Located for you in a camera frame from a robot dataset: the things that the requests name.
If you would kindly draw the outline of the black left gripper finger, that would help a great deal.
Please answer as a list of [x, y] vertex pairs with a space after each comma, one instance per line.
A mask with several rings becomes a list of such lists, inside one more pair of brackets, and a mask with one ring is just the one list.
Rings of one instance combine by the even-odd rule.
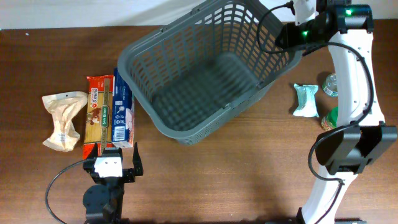
[[97, 158], [98, 157], [98, 144], [94, 143], [93, 148], [91, 149], [90, 153], [88, 154], [89, 159]]
[[134, 143], [132, 163], [135, 170], [142, 170], [142, 161], [139, 155], [137, 142]]

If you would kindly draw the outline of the orange spaghetti packet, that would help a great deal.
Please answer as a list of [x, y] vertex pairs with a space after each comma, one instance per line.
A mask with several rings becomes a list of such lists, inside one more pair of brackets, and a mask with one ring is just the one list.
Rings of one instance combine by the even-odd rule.
[[96, 156], [106, 147], [112, 147], [112, 113], [114, 75], [87, 77], [88, 107], [86, 113], [83, 158], [87, 159], [97, 144]]

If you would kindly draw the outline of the blue cardboard food box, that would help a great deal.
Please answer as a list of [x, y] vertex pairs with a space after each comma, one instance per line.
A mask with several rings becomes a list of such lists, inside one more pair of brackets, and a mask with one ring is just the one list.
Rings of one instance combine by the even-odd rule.
[[114, 69], [111, 142], [122, 149], [134, 147], [134, 95]]

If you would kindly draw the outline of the beige paper pouch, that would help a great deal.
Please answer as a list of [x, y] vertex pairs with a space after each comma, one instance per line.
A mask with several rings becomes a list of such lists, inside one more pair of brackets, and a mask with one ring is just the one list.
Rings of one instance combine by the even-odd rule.
[[45, 109], [52, 115], [53, 133], [42, 144], [56, 151], [72, 151], [80, 140], [72, 119], [87, 104], [88, 94], [71, 91], [42, 97]]

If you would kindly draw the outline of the grey plastic shopping basket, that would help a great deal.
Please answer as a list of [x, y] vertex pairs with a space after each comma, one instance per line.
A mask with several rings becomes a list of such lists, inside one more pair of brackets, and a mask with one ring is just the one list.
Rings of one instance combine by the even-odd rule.
[[118, 71], [165, 136], [192, 145], [257, 103], [300, 61], [259, 1], [205, 1], [126, 47]]

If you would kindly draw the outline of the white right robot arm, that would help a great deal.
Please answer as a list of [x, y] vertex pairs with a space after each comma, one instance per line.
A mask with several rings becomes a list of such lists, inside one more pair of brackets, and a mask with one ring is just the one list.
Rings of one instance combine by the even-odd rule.
[[334, 223], [349, 185], [397, 140], [385, 123], [374, 84], [371, 59], [374, 21], [367, 4], [351, 1], [291, 1], [295, 21], [283, 26], [276, 44], [308, 55], [327, 47], [336, 73], [336, 128], [317, 137], [308, 160], [317, 160], [309, 199], [298, 223]]

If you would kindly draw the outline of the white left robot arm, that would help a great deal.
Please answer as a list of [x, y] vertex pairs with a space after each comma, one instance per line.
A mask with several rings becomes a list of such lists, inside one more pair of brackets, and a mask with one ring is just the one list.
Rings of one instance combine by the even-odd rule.
[[123, 167], [123, 152], [119, 147], [107, 147], [99, 155], [95, 144], [85, 157], [83, 169], [95, 183], [83, 196], [87, 223], [130, 222], [122, 217], [124, 185], [134, 183], [137, 176], [144, 175], [137, 144], [133, 150], [132, 168]]

